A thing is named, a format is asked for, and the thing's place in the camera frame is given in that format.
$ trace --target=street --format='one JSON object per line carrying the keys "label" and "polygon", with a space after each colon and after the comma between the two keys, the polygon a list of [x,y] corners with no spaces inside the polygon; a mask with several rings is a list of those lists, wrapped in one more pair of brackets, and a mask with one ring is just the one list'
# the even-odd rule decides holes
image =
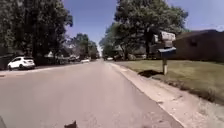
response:
{"label": "street", "polygon": [[7,128],[182,128],[108,63],[96,61],[0,79]]}

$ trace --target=grass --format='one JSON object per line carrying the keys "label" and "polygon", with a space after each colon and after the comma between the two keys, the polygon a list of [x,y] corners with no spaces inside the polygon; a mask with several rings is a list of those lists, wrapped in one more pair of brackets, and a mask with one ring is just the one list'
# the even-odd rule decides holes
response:
{"label": "grass", "polygon": [[162,75],[161,60],[118,62],[140,75],[166,82],[211,102],[224,105],[224,65],[200,61],[168,61],[168,74]]}

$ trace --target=brown house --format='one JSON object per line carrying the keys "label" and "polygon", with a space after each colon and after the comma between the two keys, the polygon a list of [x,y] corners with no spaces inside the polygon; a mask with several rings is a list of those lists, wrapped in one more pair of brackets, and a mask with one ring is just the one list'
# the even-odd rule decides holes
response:
{"label": "brown house", "polygon": [[192,31],[177,37],[173,45],[177,52],[172,59],[224,61],[224,32]]}

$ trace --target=blue sky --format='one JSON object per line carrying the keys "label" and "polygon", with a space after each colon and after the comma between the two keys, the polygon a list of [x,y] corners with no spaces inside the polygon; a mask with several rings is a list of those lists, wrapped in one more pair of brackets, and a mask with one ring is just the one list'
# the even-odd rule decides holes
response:
{"label": "blue sky", "polygon": [[[166,0],[189,12],[186,27],[193,30],[224,30],[224,0]],[[74,26],[67,33],[74,37],[78,32],[99,42],[105,29],[112,23],[116,0],[64,0],[65,7],[74,18]]]}

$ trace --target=white car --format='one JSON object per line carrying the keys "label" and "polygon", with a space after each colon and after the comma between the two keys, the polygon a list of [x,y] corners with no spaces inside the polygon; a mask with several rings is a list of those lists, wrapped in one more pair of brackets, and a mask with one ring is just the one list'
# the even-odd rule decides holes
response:
{"label": "white car", "polygon": [[27,69],[35,68],[35,63],[31,57],[16,57],[8,64],[8,69]]}
{"label": "white car", "polygon": [[90,60],[89,59],[85,59],[85,60],[81,60],[81,62],[82,63],[88,63],[88,62],[90,62]]}
{"label": "white car", "polygon": [[113,58],[112,57],[108,57],[107,60],[111,61],[111,60],[113,60]]}

